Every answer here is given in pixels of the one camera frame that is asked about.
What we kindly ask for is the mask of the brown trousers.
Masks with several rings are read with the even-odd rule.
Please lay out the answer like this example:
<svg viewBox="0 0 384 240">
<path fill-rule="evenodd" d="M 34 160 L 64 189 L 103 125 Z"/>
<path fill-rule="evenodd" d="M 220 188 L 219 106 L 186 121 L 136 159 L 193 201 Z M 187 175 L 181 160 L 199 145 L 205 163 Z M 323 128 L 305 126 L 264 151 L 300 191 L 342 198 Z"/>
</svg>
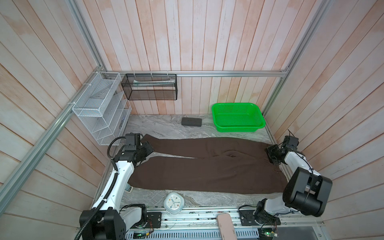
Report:
<svg viewBox="0 0 384 240">
<path fill-rule="evenodd" d="M 159 156 L 139 165 L 128 183 L 147 190 L 281 193 L 286 176 L 270 163 L 266 143 L 238 138 L 157 139 L 145 135 Z"/>
</svg>

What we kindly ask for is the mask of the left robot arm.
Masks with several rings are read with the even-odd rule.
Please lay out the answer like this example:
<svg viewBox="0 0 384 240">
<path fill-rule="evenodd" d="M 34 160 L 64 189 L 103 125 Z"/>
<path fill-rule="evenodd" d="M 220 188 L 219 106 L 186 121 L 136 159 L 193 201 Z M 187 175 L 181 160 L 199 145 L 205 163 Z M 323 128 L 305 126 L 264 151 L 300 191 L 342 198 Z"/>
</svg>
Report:
<svg viewBox="0 0 384 240">
<path fill-rule="evenodd" d="M 113 171 L 92 208 L 82 212 L 76 240 L 125 240 L 127 229 L 146 220 L 143 204 L 129 206 L 128 212 L 123 216 L 119 209 L 136 165 L 153 152 L 154 149 L 148 142 L 126 144 L 114 157 L 110 157 Z"/>
</svg>

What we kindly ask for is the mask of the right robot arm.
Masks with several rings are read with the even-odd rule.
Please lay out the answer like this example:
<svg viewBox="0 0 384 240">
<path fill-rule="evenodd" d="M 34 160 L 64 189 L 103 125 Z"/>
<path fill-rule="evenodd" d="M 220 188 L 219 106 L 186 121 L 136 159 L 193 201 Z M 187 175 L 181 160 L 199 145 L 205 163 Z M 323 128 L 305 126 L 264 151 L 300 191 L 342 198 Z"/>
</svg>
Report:
<svg viewBox="0 0 384 240">
<path fill-rule="evenodd" d="M 294 149 L 273 145 L 266 148 L 266 152 L 271 163 L 287 165 L 293 175 L 282 197 L 260 201 L 254 216 L 259 219 L 272 219 L 297 211 L 305 216 L 320 217 L 331 193 L 332 180 L 318 173 L 305 155 Z"/>
</svg>

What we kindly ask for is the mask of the white alarm clock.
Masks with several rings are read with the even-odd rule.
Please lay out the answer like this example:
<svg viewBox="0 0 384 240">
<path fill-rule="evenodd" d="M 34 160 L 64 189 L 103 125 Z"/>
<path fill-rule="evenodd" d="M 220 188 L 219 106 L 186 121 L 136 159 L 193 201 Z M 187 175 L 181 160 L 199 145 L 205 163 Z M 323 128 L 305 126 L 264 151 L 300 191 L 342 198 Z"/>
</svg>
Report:
<svg viewBox="0 0 384 240">
<path fill-rule="evenodd" d="M 164 200 L 164 208 L 171 215 L 179 214 L 185 206 L 184 198 L 178 193 L 172 192 Z"/>
</svg>

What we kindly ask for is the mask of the green plastic basket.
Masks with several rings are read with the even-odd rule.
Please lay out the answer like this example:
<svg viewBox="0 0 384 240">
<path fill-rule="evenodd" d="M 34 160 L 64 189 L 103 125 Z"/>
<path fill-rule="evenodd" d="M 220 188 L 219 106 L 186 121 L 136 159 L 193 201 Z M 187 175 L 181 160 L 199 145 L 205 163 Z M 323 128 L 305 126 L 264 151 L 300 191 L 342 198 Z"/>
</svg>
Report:
<svg viewBox="0 0 384 240">
<path fill-rule="evenodd" d="M 255 132 L 266 125 L 260 108 L 252 103 L 216 103 L 213 122 L 221 133 Z"/>
</svg>

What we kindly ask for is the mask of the dark grey rectangular case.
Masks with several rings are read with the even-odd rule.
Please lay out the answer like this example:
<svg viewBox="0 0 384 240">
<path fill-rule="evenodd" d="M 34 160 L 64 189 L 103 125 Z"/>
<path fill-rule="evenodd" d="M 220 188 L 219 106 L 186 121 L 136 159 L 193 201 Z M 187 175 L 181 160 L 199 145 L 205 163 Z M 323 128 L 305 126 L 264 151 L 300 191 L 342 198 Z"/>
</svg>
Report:
<svg viewBox="0 0 384 240">
<path fill-rule="evenodd" d="M 182 126 L 201 127 L 202 126 L 202 119 L 183 117 L 182 118 Z"/>
</svg>

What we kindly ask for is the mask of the pink flat device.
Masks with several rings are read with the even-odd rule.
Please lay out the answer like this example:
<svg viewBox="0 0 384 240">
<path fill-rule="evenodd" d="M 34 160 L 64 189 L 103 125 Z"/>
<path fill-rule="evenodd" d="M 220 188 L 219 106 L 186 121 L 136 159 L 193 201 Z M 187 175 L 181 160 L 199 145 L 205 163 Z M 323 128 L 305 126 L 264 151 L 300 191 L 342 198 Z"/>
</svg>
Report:
<svg viewBox="0 0 384 240">
<path fill-rule="evenodd" d="M 222 240 L 237 240 L 230 214 L 225 213 L 217 215 L 217 222 Z"/>
</svg>

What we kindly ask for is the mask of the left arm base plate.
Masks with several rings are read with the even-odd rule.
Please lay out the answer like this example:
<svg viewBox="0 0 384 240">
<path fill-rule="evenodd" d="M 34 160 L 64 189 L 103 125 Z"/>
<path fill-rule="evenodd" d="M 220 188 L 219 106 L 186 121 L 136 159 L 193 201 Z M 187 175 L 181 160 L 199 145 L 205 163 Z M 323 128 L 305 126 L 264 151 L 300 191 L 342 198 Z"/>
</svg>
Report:
<svg viewBox="0 0 384 240">
<path fill-rule="evenodd" d="M 149 212 L 147 213 L 147 222 L 144 224 L 144 229 L 159 229 L 162 224 L 161 212 Z"/>
</svg>

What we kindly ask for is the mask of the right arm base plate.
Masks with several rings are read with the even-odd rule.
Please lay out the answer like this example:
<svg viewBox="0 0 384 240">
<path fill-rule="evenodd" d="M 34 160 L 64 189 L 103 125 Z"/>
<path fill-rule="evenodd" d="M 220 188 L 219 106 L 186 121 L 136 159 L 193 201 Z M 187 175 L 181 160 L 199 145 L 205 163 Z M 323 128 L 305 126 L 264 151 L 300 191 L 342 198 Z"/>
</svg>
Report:
<svg viewBox="0 0 384 240">
<path fill-rule="evenodd" d="M 243 227 L 249 226 L 279 226 L 281 225 L 281 221 L 277 217 L 267 217 L 263 219 L 262 217 L 257 217 L 255 219 L 254 210 L 239 210 L 240 221 Z"/>
</svg>

